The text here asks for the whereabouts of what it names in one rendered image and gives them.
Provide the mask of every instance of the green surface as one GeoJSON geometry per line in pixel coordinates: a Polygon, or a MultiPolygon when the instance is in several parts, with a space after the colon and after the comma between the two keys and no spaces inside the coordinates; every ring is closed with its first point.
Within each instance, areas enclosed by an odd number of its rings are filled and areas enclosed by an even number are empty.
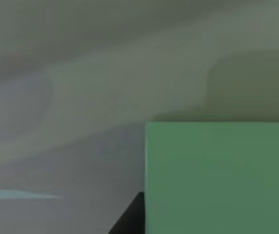
{"type": "Polygon", "coordinates": [[[148,234],[279,234],[279,123],[147,126],[148,234]]]}

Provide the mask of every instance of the light blue stripe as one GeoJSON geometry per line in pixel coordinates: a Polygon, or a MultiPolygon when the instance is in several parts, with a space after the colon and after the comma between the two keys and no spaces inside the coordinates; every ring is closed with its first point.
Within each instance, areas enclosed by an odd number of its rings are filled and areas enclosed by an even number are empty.
{"type": "Polygon", "coordinates": [[[0,190],[0,200],[7,199],[56,199],[60,196],[30,193],[19,190],[0,190]]]}

